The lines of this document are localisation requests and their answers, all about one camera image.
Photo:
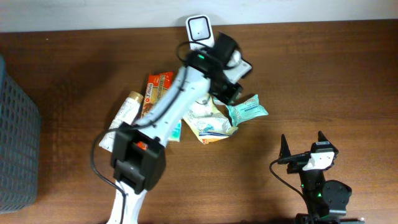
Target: snack wrapper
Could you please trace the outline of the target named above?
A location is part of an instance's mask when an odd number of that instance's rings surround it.
[[[259,95],[254,95],[254,97],[240,105],[227,106],[227,109],[233,126],[237,126],[244,121],[257,118],[258,116],[268,115],[266,109],[259,104]]]
[[[208,144],[234,134],[238,127],[231,126],[228,118],[217,109],[208,94],[203,99],[207,99],[206,103],[192,104],[183,116],[199,141]]]
[[[147,90],[144,96],[144,103],[142,105],[141,118],[144,117],[156,105],[157,102],[166,94],[171,87],[173,79],[173,72],[160,73],[158,75],[149,75]],[[180,141],[181,136],[181,120],[173,129],[169,141]],[[140,142],[139,147],[146,149],[147,146]]]
[[[118,128],[123,122],[131,124],[138,114],[142,98],[143,96],[141,94],[136,93],[135,91],[130,92],[122,107],[120,107],[116,117],[112,120],[109,129]],[[99,142],[99,146],[112,152],[115,135],[115,132],[106,133],[101,142]]]

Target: plastic basket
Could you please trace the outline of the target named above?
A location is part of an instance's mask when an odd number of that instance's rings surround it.
[[[0,213],[36,199],[40,125],[36,105],[6,73],[0,55]]]

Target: cream tube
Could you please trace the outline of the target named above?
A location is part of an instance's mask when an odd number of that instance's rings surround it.
[[[120,107],[116,117],[113,119],[109,129],[118,128],[123,122],[131,124],[138,114],[143,96],[135,91],[130,92],[129,97],[126,98],[122,107]],[[105,134],[104,138],[99,143],[103,149],[112,152],[115,132]]]

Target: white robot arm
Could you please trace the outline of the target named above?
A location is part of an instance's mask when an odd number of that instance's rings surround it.
[[[214,47],[204,47],[187,55],[173,85],[155,107],[133,126],[126,123],[116,131],[111,165],[118,190],[108,224],[137,223],[148,190],[153,189],[165,169],[167,139],[188,108],[206,93],[230,104],[242,90],[236,82],[252,66],[240,56],[237,43],[220,34]],[[136,144],[148,145],[146,150]]]

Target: wood grain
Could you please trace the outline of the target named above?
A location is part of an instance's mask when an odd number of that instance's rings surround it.
[[[149,192],[142,223],[270,223],[305,213],[305,204],[269,172],[284,133],[292,153],[317,131],[340,150],[326,179],[353,188],[347,217],[398,220],[398,21],[217,26],[253,64],[244,95],[258,94],[269,116],[239,125],[231,138],[200,143],[183,124],[167,148],[167,170]],[[39,196],[1,223],[99,223],[114,189],[90,169],[93,138],[149,72],[177,70],[184,27],[0,35],[7,71],[43,117]],[[96,163],[111,176],[109,153]],[[299,186],[297,175],[276,172]]]

